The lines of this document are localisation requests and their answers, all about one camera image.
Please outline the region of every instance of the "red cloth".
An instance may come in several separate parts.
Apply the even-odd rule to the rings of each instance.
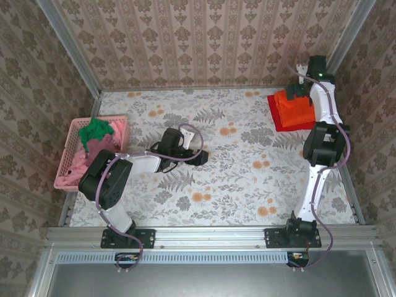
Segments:
[[[290,131],[297,131],[297,130],[311,130],[315,122],[310,122],[306,124],[300,124],[290,127],[282,127],[282,123],[280,121],[279,110],[277,108],[277,104],[275,102],[275,97],[273,95],[268,96],[268,104],[270,106],[270,111],[272,115],[273,122],[275,124],[275,130],[277,132],[290,132]]]

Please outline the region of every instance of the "pink cloth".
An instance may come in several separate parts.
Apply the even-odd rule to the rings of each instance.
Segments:
[[[114,139],[110,134],[106,134],[102,140],[91,139],[87,142],[87,147],[89,151],[88,158],[85,160],[85,165],[87,166],[92,164],[101,150],[109,150],[113,153],[119,151],[114,145]]]
[[[58,186],[76,186],[79,184],[81,177],[84,175],[88,166],[85,165],[86,154],[84,148],[75,153],[72,165],[64,176],[58,176],[56,184]]]
[[[124,129],[125,129],[125,124],[119,121],[113,121],[109,124],[113,130],[113,139],[116,145],[121,148],[121,144],[123,143],[123,134],[124,134]]]

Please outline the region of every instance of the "cable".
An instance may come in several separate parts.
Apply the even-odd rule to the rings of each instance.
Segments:
[[[295,49],[293,49],[293,50],[289,51],[288,56],[290,57],[293,53],[296,53],[296,52],[297,51]],[[348,161],[348,159],[350,157],[350,154],[351,154],[351,142],[350,142],[346,132],[344,131],[344,129],[342,129],[341,125],[335,119],[334,110],[333,110],[333,104],[332,104],[332,98],[331,98],[329,90],[321,82],[319,82],[318,80],[313,79],[311,77],[308,77],[308,76],[306,76],[304,74],[300,74],[300,73],[298,73],[298,71],[295,71],[290,66],[289,63],[287,63],[286,65],[287,65],[287,68],[289,68],[291,73],[294,73],[294,74],[296,74],[296,75],[298,75],[300,77],[303,77],[304,79],[309,80],[309,81],[317,84],[318,86],[320,86],[323,89],[323,91],[325,92],[325,94],[327,96],[327,99],[329,101],[330,117],[332,118],[332,120],[333,120],[334,124],[336,125],[337,129],[341,132],[342,136],[344,137],[345,143],[346,143],[346,146],[347,146],[347,148],[346,148],[347,149],[347,151],[346,151],[347,153],[345,155],[344,160],[342,160],[340,164],[337,164],[335,166],[325,167],[325,168],[323,168],[323,169],[318,171],[318,176],[317,176],[317,179],[316,179],[316,182],[315,182],[315,186],[314,186],[314,190],[313,190],[313,193],[312,193],[311,211],[312,211],[312,214],[314,215],[315,219],[319,222],[319,224],[321,224],[323,229],[326,230],[326,232],[329,234],[329,236],[330,236],[330,244],[329,244],[327,250],[325,251],[325,253],[323,253],[323,255],[316,262],[314,262],[312,264],[309,264],[308,266],[306,266],[304,268],[300,267],[300,269],[303,270],[303,269],[308,269],[308,268],[315,267],[321,260],[323,260],[329,254],[331,248],[333,247],[334,238],[333,238],[332,232],[330,231],[329,227],[327,227],[327,225],[322,222],[322,220],[317,216],[317,213],[315,212],[315,208],[314,208],[315,195],[316,195],[317,187],[319,186],[319,181],[322,178],[322,173],[325,170],[339,169],[342,166],[345,166],[345,164],[347,163],[347,161]]]
[[[115,233],[117,233],[117,234],[119,234],[121,236],[125,236],[125,237],[133,239],[139,245],[139,256],[137,257],[135,263],[132,264],[132,266],[130,266],[128,269],[125,269],[125,271],[128,271],[130,269],[135,268],[137,266],[137,264],[140,262],[140,260],[142,259],[143,250],[144,250],[143,244],[135,236],[129,235],[129,234],[124,233],[124,232],[121,232],[117,228],[115,228],[114,226],[111,225],[110,221],[106,218],[105,214],[102,212],[103,209],[102,209],[101,205],[99,204],[99,196],[100,196],[101,187],[102,187],[103,183],[105,182],[105,179],[106,179],[107,174],[109,173],[111,167],[121,158],[125,158],[125,157],[143,157],[145,155],[151,155],[151,156],[160,157],[160,158],[167,158],[167,159],[174,160],[174,161],[189,161],[189,160],[192,160],[192,159],[198,157],[199,154],[201,153],[201,151],[204,148],[204,137],[202,136],[200,131],[197,128],[195,128],[193,125],[188,124],[188,123],[183,123],[183,124],[179,125],[179,129],[180,129],[180,127],[183,127],[183,126],[189,126],[189,127],[193,128],[193,130],[195,130],[198,133],[199,137],[200,137],[200,140],[201,140],[200,149],[194,156],[189,157],[189,158],[173,158],[173,157],[169,157],[169,156],[166,156],[166,155],[161,155],[161,154],[158,154],[158,153],[152,153],[152,152],[133,153],[133,154],[119,154],[119,155],[115,156],[115,158],[110,161],[110,163],[107,165],[107,167],[103,171],[102,176],[101,176],[101,178],[99,180],[98,187],[97,187],[97,190],[96,190],[96,193],[95,193],[95,205],[96,205],[96,208],[99,211],[99,215],[105,221],[105,223],[108,225],[108,228],[112,229]],[[117,262],[116,262],[116,266],[118,268],[118,271],[121,271],[121,269],[122,269],[119,266],[119,261],[120,261],[121,258],[122,257],[118,257]]]

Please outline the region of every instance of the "floral wallpaper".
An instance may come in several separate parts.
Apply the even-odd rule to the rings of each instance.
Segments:
[[[396,276],[396,1],[376,1],[337,77],[338,105],[351,126],[352,181]]]
[[[56,0],[103,90],[285,85],[330,56],[358,0]]]
[[[0,296],[23,296],[64,194],[69,123],[92,96],[35,1],[0,1]]]
[[[170,173],[130,176],[121,203],[139,226],[284,225],[304,189],[309,163],[302,149],[309,131],[277,133],[267,95],[278,89],[111,92],[100,114],[126,114],[129,151],[159,141],[167,127],[190,123],[204,137],[209,160],[179,164]],[[199,137],[191,147],[198,149]],[[319,215],[326,223],[354,223],[338,171],[327,178]],[[104,226],[79,194],[71,226]]]

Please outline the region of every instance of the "black bracket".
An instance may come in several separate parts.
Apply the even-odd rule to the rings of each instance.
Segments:
[[[155,244],[155,229],[135,229],[134,234],[145,249],[153,249]],[[111,229],[105,229],[101,236],[102,249],[138,249],[136,241],[126,236],[119,235]]]
[[[285,227],[264,229],[264,236],[267,249],[322,247],[316,221],[302,221],[294,212]]]

